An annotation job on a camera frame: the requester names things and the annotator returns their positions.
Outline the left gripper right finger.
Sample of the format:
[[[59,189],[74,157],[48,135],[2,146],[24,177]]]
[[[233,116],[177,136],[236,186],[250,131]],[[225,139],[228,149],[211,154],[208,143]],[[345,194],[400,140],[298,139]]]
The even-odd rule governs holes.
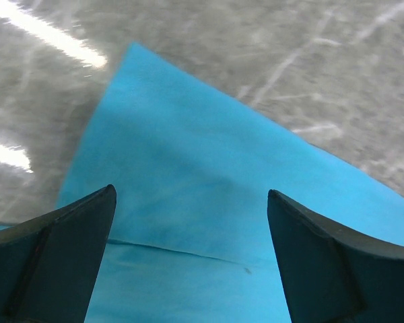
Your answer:
[[[292,322],[404,322],[404,247],[270,190],[267,218]]]

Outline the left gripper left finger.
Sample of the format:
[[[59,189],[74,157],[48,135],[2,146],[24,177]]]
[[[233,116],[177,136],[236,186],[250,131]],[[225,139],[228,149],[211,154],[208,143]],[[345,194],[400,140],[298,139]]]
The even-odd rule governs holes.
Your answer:
[[[0,322],[83,322],[115,209],[109,184],[0,230]]]

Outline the turquoise t-shirt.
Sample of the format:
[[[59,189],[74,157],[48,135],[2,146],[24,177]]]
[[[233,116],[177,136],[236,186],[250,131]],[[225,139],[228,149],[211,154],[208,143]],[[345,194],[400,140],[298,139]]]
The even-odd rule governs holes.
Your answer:
[[[292,322],[270,190],[404,247],[404,198],[134,44],[57,201],[116,209],[83,322]]]

